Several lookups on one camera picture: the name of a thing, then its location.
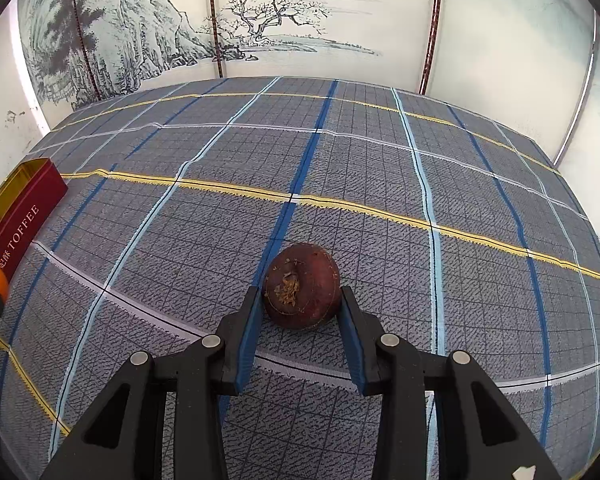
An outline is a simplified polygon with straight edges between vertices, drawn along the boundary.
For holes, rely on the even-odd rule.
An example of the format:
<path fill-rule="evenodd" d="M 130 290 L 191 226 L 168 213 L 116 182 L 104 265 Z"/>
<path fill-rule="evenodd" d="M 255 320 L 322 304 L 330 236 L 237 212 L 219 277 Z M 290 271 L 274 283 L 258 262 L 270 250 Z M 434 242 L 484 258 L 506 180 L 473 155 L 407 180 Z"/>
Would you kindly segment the dark brown fruit top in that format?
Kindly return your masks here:
<path fill-rule="evenodd" d="M 329 322 L 340 302 L 337 263 L 321 246 L 291 245 L 266 270 L 262 304 L 272 322 L 285 330 L 312 330 Z"/>

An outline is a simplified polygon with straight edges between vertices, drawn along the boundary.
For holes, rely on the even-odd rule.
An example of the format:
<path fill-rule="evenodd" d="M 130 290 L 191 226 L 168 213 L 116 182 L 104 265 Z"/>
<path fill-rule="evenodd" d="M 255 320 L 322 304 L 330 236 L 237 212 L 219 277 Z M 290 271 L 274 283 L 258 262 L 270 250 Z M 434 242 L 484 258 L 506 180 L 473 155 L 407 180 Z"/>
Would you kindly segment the red gold toffee tin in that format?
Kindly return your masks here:
<path fill-rule="evenodd" d="M 67 190 L 64 179 L 48 158 L 22 162 L 1 184 L 0 268 L 8 284 Z"/>

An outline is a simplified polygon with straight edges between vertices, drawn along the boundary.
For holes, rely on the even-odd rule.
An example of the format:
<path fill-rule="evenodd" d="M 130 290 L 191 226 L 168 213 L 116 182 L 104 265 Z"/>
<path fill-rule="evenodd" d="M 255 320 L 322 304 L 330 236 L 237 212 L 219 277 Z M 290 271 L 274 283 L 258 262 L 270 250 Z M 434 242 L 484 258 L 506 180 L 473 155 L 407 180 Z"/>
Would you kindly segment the plaid grey tablecloth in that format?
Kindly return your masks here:
<path fill-rule="evenodd" d="M 345 80 L 253 77 L 82 107 L 18 160 L 67 192 L 0 322 L 0 455 L 35 479 L 134 351 L 212 333 L 296 243 L 420 350 L 471 353 L 559 474 L 600 456 L 600 242 L 532 139 Z"/>

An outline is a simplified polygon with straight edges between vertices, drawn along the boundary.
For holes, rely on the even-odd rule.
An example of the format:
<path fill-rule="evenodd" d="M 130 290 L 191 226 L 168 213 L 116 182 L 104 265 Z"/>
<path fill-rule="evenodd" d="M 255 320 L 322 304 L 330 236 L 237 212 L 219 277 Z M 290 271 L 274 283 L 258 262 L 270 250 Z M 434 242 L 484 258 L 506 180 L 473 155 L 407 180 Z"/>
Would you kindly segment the painted folding screen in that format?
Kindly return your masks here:
<path fill-rule="evenodd" d="M 600 237 L 600 16 L 588 0 L 18 0 L 46 118 L 181 78 L 399 87 L 531 136 Z"/>

